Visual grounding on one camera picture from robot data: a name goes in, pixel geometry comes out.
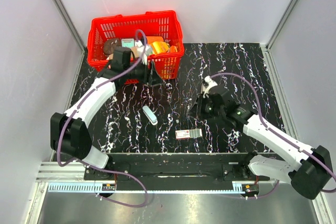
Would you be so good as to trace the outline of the white black stapler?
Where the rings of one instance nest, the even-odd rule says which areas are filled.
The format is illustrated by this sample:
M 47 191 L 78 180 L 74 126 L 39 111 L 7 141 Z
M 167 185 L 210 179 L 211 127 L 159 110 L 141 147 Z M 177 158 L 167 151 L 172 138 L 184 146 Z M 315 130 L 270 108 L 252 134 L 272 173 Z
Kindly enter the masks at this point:
M 202 82 L 202 87 L 201 87 L 201 93 L 207 93 L 207 88 L 208 88 L 208 83 L 207 82 Z

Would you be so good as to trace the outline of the red white staples box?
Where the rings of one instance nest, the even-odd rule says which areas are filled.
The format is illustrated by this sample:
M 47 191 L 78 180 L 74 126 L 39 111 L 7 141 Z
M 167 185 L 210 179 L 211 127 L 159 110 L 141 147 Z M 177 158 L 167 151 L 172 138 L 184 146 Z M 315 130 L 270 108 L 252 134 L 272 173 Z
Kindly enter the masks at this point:
M 177 140 L 187 139 L 187 138 L 198 138 L 202 137 L 201 129 L 191 129 L 191 130 L 178 130 L 175 131 L 175 137 Z

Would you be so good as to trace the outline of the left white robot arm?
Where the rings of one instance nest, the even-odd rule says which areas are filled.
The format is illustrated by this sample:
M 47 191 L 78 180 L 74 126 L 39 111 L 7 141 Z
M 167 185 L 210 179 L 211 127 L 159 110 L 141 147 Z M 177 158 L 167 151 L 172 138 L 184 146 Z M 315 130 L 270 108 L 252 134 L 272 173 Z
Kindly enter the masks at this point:
M 73 159 L 96 167 L 101 179 L 112 177 L 114 168 L 109 156 L 92 144 L 88 131 L 91 120 L 128 80 L 136 80 L 149 87 L 161 85 L 154 60 L 145 54 L 135 57 L 126 47 L 117 47 L 113 58 L 98 73 L 90 89 L 64 113 L 54 113 L 50 119 L 50 147 L 57 155 L 67 154 Z

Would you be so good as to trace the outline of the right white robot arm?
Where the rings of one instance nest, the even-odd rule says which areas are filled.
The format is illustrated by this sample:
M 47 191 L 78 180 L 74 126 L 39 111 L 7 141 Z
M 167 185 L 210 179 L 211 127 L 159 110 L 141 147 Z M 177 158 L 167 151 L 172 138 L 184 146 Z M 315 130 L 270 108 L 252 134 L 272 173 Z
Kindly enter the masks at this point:
M 188 116 L 197 120 L 214 119 L 263 143 L 281 160 L 250 154 L 239 166 L 245 180 L 265 176 L 290 184 L 307 199 L 315 199 L 331 179 L 330 152 L 323 146 L 313 148 L 283 131 L 232 99 L 219 94 L 199 94 Z

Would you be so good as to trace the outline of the small light blue stapler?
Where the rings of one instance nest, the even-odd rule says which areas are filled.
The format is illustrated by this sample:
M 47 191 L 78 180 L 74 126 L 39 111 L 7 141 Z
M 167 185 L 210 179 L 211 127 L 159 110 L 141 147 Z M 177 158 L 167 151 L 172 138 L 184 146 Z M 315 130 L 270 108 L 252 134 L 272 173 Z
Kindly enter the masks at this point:
M 156 115 L 154 114 L 154 112 L 147 105 L 143 106 L 142 110 L 143 110 L 143 113 L 145 114 L 145 116 L 150 121 L 150 123 L 152 125 L 157 125 L 158 119 L 157 119 Z

